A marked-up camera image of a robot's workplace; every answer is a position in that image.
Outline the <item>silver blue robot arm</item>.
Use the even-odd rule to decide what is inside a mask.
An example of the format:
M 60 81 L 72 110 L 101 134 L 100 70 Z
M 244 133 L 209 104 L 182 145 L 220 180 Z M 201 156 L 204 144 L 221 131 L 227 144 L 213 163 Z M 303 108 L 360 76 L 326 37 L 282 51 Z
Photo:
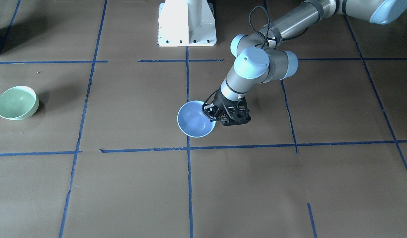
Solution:
M 248 22 L 251 35 L 239 34 L 231 41 L 234 63 L 220 87 L 202 104 L 202 114 L 223 126 L 250 122 L 245 95 L 256 84 L 283 80 L 298 69 L 298 58 L 291 51 L 278 51 L 283 42 L 295 39 L 322 19 L 344 15 L 369 23 L 385 25 L 393 22 L 407 9 L 407 0 L 306 0 L 281 18 L 271 21 L 268 10 L 262 9 L 267 24 L 256 30 L 252 25 L 252 9 Z

